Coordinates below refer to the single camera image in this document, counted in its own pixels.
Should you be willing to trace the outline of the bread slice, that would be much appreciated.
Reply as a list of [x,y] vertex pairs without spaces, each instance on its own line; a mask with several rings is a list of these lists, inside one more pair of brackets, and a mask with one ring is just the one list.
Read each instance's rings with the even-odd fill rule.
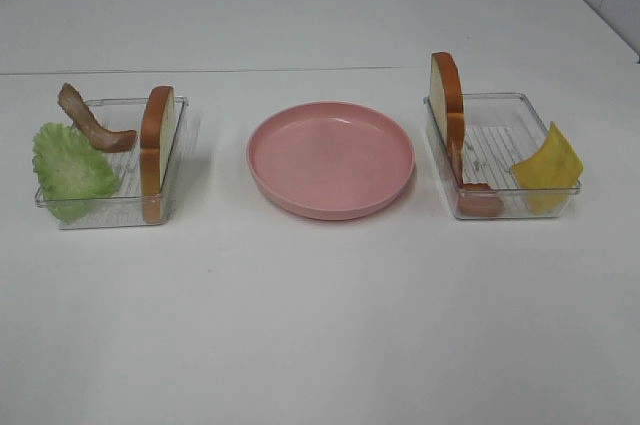
[[431,55],[429,102],[459,186],[463,185],[465,116],[461,82],[448,52]]
[[154,87],[148,97],[140,130],[140,184],[145,197],[143,219],[147,224],[163,220],[160,197],[175,134],[174,88]]

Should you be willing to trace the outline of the yellow cheese slice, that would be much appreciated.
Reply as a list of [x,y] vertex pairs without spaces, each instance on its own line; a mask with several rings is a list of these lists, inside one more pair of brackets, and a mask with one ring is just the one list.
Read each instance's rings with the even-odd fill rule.
[[566,194],[555,189],[574,188],[584,165],[571,143],[555,122],[542,146],[529,158],[511,167],[520,188],[535,190],[528,198],[529,210],[537,215],[546,214],[566,201]]

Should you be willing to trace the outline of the green lettuce leaf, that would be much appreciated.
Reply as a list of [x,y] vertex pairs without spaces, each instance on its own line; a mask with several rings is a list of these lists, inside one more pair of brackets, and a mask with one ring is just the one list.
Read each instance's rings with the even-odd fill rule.
[[33,137],[32,164],[44,199],[73,202],[51,208],[67,224],[92,211],[89,199],[108,198],[120,188],[120,178],[104,154],[72,126],[42,125]]

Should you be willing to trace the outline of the brown bacon strip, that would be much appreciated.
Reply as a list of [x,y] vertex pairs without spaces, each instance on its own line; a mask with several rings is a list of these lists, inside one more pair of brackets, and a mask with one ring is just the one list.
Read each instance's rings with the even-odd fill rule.
[[58,93],[58,105],[86,136],[90,145],[102,152],[119,153],[131,150],[136,143],[135,130],[112,131],[103,127],[84,102],[81,94],[69,83]]

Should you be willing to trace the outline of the pink round plate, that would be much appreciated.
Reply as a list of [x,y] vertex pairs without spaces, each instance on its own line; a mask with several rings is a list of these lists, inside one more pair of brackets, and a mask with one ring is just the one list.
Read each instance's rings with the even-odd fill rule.
[[246,155],[267,199],[319,220],[382,210],[405,190],[415,167],[400,125],[346,102],[313,102],[272,115],[251,135]]

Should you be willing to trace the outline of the right clear plastic tray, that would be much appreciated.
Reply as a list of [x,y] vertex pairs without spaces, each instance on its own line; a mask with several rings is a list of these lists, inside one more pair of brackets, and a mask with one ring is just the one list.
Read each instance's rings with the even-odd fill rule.
[[566,194],[566,201],[546,214],[529,210],[527,198],[535,190],[520,188],[511,167],[532,156],[544,143],[548,128],[528,98],[519,93],[479,93],[464,96],[465,138],[462,151],[464,183],[487,183],[504,203],[498,217],[480,218],[463,215],[458,198],[465,193],[454,177],[446,147],[441,138],[429,98],[424,99],[427,116],[426,134],[439,172],[442,187],[453,216],[459,220],[546,219],[556,218],[581,191],[555,189]]

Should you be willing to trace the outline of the clear plastic tray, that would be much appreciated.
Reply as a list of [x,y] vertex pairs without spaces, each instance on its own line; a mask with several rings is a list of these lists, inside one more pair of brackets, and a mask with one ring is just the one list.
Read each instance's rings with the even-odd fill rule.
[[424,99],[427,116],[426,134],[439,172],[442,187],[453,216],[459,220],[546,219],[556,218],[581,191],[555,189],[566,194],[566,201],[546,214],[529,210],[527,198],[535,190],[520,188],[511,167],[532,156],[544,143],[548,128],[528,98],[519,93],[479,93],[464,96],[465,138],[462,151],[464,183],[487,183],[504,203],[498,217],[480,218],[463,215],[458,198],[465,193],[454,177],[446,147],[441,138],[429,98]]
[[168,221],[174,208],[179,172],[195,140],[188,99],[174,99],[174,139],[169,153],[161,193],[151,197],[142,193],[139,148],[106,154],[119,176],[120,188],[108,198],[47,200],[38,190],[34,196],[39,208],[58,220],[60,229],[91,229],[159,225]]

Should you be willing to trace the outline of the left clear plastic tray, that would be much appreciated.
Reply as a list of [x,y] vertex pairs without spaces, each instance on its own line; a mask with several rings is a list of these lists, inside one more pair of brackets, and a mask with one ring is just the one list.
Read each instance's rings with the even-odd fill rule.
[[60,229],[91,229],[159,225],[168,221],[174,208],[179,172],[195,140],[188,99],[174,99],[174,139],[169,153],[161,193],[151,197],[142,193],[139,148],[106,154],[119,176],[120,188],[108,198],[47,200],[38,190],[34,196],[39,208],[58,220]]

